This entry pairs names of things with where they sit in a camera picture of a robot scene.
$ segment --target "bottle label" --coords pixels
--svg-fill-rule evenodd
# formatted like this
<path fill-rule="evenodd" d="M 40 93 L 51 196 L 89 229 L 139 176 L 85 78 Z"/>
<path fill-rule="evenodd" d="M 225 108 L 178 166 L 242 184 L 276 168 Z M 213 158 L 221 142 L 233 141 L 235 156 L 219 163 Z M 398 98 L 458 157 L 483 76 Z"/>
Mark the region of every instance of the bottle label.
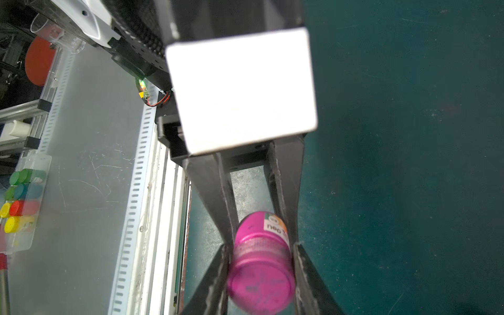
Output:
<path fill-rule="evenodd" d="M 33 221 L 23 223 L 23 226 L 19 229 L 19 232 L 31 232 L 33 227 Z"/>
<path fill-rule="evenodd" d="M 31 182 L 35 184 L 42 184 L 44 182 L 44 179 L 41 177 L 34 177 L 32 178 Z"/>
<path fill-rule="evenodd" d="M 269 212 L 266 212 L 264 214 L 264 230 L 275 233 L 285 241 L 287 246 L 289 246 L 289 236 L 287 235 L 287 227 L 283 223 L 282 219 L 280 219 L 276 215 Z"/>

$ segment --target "white cylinder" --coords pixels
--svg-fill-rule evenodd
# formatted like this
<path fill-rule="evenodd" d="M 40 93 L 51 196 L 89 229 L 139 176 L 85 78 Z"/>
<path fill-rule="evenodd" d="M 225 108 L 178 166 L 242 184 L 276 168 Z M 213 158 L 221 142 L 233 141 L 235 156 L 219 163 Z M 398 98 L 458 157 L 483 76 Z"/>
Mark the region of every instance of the white cylinder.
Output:
<path fill-rule="evenodd" d="M 8 122 L 4 126 L 3 135 L 9 135 L 12 137 L 26 138 L 30 135 L 31 125 L 18 120 L 13 120 Z"/>

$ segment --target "white rectangular block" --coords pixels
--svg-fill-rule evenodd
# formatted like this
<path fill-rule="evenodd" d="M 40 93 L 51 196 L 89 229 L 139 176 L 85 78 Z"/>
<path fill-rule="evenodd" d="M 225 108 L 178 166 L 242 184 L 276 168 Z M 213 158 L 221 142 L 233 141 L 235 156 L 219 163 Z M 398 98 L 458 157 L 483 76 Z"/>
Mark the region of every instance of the white rectangular block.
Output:
<path fill-rule="evenodd" d="M 166 59 L 193 155 L 317 128 L 305 28 L 175 43 Z"/>

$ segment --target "green bottle cap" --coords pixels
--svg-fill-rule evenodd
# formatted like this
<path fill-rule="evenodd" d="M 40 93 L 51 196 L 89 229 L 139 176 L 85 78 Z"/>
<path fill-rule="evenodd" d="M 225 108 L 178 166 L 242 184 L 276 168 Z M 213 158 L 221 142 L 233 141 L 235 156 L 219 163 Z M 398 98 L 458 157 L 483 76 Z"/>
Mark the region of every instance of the green bottle cap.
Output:
<path fill-rule="evenodd" d="M 19 183 L 28 184 L 31 182 L 31 175 L 33 173 L 33 169 L 25 168 L 19 172 Z"/>
<path fill-rule="evenodd" d="M 14 200 L 14 191 L 16 190 L 17 186 L 10 186 L 7 188 L 4 194 L 4 198 L 6 201 L 13 201 Z"/>
<path fill-rule="evenodd" d="M 9 183 L 11 184 L 11 186 L 19 184 L 19 172 L 12 173 L 11 178 L 9 179 Z"/>

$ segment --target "gray table surface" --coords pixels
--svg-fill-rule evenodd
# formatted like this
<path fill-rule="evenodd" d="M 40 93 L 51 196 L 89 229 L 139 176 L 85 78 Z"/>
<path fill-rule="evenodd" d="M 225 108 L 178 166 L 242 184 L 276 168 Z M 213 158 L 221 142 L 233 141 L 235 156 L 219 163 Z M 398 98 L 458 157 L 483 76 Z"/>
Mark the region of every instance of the gray table surface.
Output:
<path fill-rule="evenodd" d="M 107 52 L 76 55 L 33 245 L 9 261 L 12 315 L 107 312 L 142 108 Z"/>

